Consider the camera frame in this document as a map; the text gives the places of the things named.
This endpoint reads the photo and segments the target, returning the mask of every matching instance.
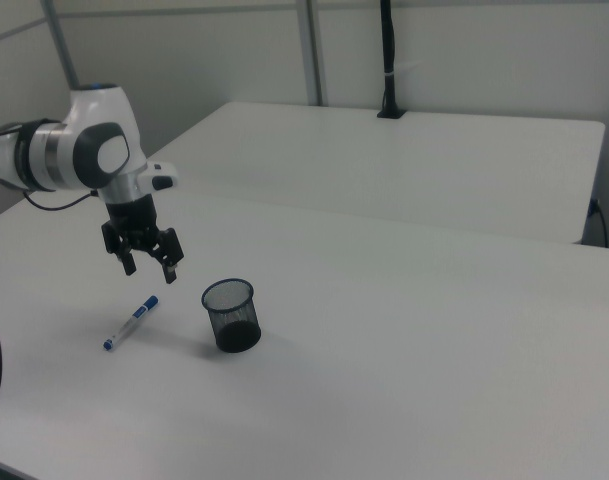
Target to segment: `black mesh pen holder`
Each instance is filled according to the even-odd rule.
[[[202,294],[215,343],[223,352],[238,353],[255,345],[262,331],[253,305],[253,286],[240,278],[220,280]]]

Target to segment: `white robot link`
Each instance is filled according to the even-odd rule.
[[[73,90],[63,122],[0,127],[0,183],[25,191],[97,190],[109,213],[102,226],[106,250],[126,274],[135,272],[131,250],[140,250],[160,262],[167,283],[176,279],[184,254],[175,230],[157,228],[151,194],[177,185],[177,172],[146,160],[131,105],[117,85]]]

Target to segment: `white wall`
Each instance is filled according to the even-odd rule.
[[[378,108],[378,2],[318,3],[328,104]],[[609,3],[403,7],[393,22],[396,63],[417,62],[397,75],[405,108],[605,123],[596,194],[609,225]],[[601,245],[590,223],[588,240]]]
[[[43,18],[36,0],[0,1],[0,125],[66,114],[68,86]],[[21,198],[0,186],[0,213]]]
[[[294,0],[55,6],[80,82],[125,89],[149,155],[231,100],[309,103]]]

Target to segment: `blue marker cap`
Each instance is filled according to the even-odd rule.
[[[144,306],[150,310],[151,308],[153,308],[155,305],[157,305],[157,302],[159,302],[159,300],[157,299],[157,297],[155,295],[151,295],[151,298],[149,298],[147,301],[144,302]]]

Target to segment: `table surface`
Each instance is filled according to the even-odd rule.
[[[97,199],[0,216],[1,464],[40,480],[609,479],[609,250],[181,181],[156,196],[186,253],[170,286],[143,254],[123,275]],[[227,277],[254,285],[263,331],[234,355],[199,301]]]
[[[573,243],[597,122],[230,103],[158,157],[201,191],[321,211]]]

